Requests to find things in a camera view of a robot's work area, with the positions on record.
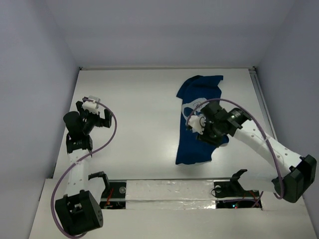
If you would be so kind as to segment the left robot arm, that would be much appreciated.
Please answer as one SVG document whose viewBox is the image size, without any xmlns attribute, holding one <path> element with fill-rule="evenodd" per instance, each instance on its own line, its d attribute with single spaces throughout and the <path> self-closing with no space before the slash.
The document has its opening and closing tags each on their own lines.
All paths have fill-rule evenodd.
<svg viewBox="0 0 319 239">
<path fill-rule="evenodd" d="M 76 111 L 63 117 L 70 165 L 52 192 L 50 207 L 56 226 L 69 239 L 80 239 L 103 226 L 100 198 L 112 190 L 105 172 L 89 172 L 89 157 L 102 150 L 93 148 L 90 132 L 95 127 L 110 128 L 117 121 L 107 107 L 100 115 L 102 105 L 97 97 L 84 97 L 76 102 Z"/>
</svg>

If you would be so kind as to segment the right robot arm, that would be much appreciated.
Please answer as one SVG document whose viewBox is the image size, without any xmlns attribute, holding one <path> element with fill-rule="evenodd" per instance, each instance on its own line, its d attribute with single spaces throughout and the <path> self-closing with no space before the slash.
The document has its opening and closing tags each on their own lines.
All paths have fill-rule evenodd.
<svg viewBox="0 0 319 239">
<path fill-rule="evenodd" d="M 266 134 L 257 120 L 240 107 L 227 111 L 219 102 L 203 103 L 201 114 L 192 114 L 186 121 L 197 139 L 219 147 L 225 136 L 244 143 L 267 161 L 276 171 L 273 179 L 244 179 L 241 169 L 231 177 L 229 189 L 234 195 L 243 194 L 247 188 L 273 192 L 280 199 L 295 203 L 314 182 L 317 160 L 301 156 Z"/>
</svg>

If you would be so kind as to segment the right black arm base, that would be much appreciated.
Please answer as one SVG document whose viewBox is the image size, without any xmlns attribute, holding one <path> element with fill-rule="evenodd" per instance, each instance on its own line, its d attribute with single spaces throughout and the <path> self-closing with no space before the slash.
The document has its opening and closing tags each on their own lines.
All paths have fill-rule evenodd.
<svg viewBox="0 0 319 239">
<path fill-rule="evenodd" d="M 215 198 L 217 209 L 262 208 L 260 192 L 244 190 L 238 183 L 215 181 L 210 194 Z"/>
</svg>

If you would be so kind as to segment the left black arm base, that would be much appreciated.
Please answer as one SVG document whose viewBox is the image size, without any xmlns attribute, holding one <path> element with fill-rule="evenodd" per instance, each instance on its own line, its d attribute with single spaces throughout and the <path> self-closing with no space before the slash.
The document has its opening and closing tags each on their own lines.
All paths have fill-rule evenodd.
<svg viewBox="0 0 319 239">
<path fill-rule="evenodd" d="M 126 181 L 111 181 L 110 190 L 103 192 L 100 201 L 102 209 L 125 209 L 126 208 Z"/>
</svg>

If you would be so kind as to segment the blue printed t-shirt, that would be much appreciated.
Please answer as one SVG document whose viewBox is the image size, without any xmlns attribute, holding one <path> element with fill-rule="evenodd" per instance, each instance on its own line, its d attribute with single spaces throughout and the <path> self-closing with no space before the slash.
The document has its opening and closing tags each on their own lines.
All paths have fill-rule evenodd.
<svg viewBox="0 0 319 239">
<path fill-rule="evenodd" d="M 222 80 L 222 75 L 197 75 L 187 79 L 176 94 L 176 97 L 182 100 L 176 165 L 211 161 L 216 147 L 198 140 L 197 137 L 203 136 L 203 127 L 206 124 L 206 118 L 201 112 L 205 106 L 203 102 L 221 97 L 218 84 Z"/>
</svg>

